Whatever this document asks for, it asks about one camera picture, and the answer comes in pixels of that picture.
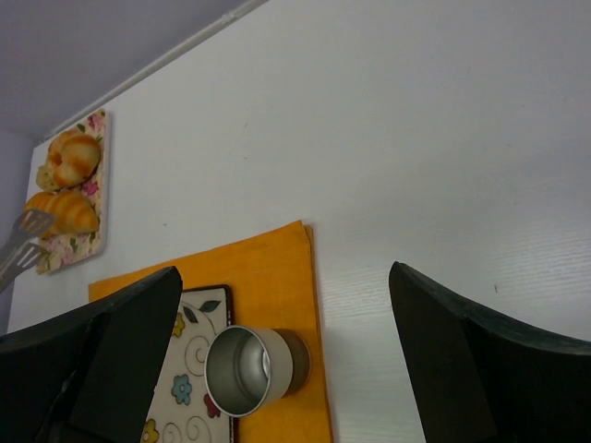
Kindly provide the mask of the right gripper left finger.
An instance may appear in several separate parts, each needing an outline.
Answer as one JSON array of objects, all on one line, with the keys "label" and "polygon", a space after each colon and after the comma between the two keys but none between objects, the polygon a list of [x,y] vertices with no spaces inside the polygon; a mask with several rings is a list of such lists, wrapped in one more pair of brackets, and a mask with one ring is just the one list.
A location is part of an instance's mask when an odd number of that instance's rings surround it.
[{"label": "right gripper left finger", "polygon": [[160,269],[2,336],[2,441],[140,441],[181,293]]}]

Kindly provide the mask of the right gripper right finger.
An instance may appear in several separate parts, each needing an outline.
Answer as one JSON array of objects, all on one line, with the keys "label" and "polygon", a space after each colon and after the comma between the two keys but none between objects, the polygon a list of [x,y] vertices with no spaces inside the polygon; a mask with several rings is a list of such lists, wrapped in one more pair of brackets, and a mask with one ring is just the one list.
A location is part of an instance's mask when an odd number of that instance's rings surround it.
[{"label": "right gripper right finger", "polygon": [[392,312],[428,442],[587,442],[590,344],[395,262]]}]

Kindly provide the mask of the metal serving tongs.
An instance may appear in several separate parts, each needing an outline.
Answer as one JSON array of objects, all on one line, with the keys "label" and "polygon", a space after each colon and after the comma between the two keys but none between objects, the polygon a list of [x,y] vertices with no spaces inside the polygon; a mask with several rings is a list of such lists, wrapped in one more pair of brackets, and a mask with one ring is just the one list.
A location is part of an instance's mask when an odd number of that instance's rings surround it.
[{"label": "metal serving tongs", "polygon": [[15,220],[1,247],[1,292],[24,271],[31,269],[47,251],[33,240],[54,225],[54,216],[37,209],[24,210]]}]

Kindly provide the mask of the striped croissant bread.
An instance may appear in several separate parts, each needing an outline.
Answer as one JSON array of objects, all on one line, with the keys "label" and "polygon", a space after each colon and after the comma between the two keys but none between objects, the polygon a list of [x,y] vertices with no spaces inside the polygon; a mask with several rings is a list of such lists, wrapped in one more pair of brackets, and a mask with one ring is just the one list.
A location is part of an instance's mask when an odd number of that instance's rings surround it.
[{"label": "striped croissant bread", "polygon": [[42,210],[54,217],[54,224],[41,238],[61,234],[98,232],[100,219],[89,200],[77,190],[60,193],[40,192],[32,196],[25,210]]}]

